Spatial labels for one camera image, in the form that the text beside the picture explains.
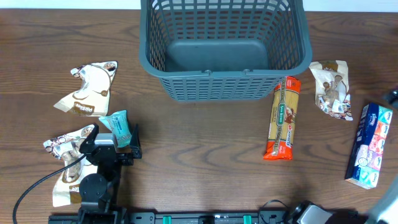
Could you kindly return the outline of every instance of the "wire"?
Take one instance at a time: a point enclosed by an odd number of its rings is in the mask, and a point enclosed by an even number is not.
[[[285,204],[284,204],[283,202],[281,202],[280,200],[276,200],[276,199],[274,199],[274,200],[269,200],[267,203],[265,203],[265,204],[260,208],[260,211],[261,211],[262,208],[264,208],[264,207],[267,206],[268,204],[274,203],[274,202],[279,202],[279,203],[281,203],[282,205],[285,205]],[[260,215],[260,218],[262,219],[262,222],[264,222],[264,224],[269,224],[269,223],[267,223],[267,222],[264,220],[264,216],[263,216],[263,215]],[[276,222],[276,224],[283,223],[284,221],[285,221],[285,215],[284,215],[283,220],[282,220],[282,221],[279,221],[279,222]]]
[[[72,162],[71,164],[67,165],[66,167],[59,169],[57,171],[55,171],[52,174],[46,175],[45,177],[41,178],[40,180],[38,180],[36,183],[34,183],[32,186],[30,186],[18,199],[17,203],[15,203],[14,206],[14,210],[12,211],[12,221],[14,222],[14,224],[18,224],[17,222],[17,209],[19,204],[21,203],[22,199],[24,199],[24,197],[31,191],[33,190],[33,188],[35,188],[36,186],[38,186],[39,184],[41,184],[43,181],[47,180],[48,178],[57,175],[59,173],[61,173],[62,171],[69,169],[71,167],[73,167],[74,165],[76,165],[78,162],[80,162],[82,159],[84,159],[86,157],[86,155],[81,156],[79,159],[77,159],[75,162]]]

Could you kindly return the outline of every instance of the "box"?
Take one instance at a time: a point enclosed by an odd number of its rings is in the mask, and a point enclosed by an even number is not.
[[[345,177],[348,182],[365,189],[376,187],[391,118],[392,110],[377,104],[363,108]]]

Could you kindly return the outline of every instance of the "basket bottom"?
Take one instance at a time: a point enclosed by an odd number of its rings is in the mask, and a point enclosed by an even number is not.
[[[165,56],[166,72],[267,70],[267,49],[252,39],[175,40]]]

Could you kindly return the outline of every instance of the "brown and white package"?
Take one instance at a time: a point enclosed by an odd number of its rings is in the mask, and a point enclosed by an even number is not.
[[[347,63],[339,60],[312,62],[310,70],[315,77],[315,104],[334,118],[352,121]]]
[[[72,69],[70,73],[83,81],[81,88],[62,98],[54,107],[79,116],[106,116],[109,89],[117,69],[116,61],[91,63]]]
[[[56,159],[63,160],[65,166],[75,162],[83,154],[80,153],[80,145],[92,132],[94,125],[86,126],[78,131],[64,134],[43,143],[45,150]],[[52,204],[54,207],[81,203],[79,186],[81,180],[97,172],[97,167],[82,159],[73,167],[63,171],[52,191]]]

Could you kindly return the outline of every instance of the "white backdrop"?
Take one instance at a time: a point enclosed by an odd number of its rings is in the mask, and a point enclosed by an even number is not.
[[[398,12],[398,0],[303,0],[306,11]],[[140,0],[0,0],[0,8],[140,9]]]

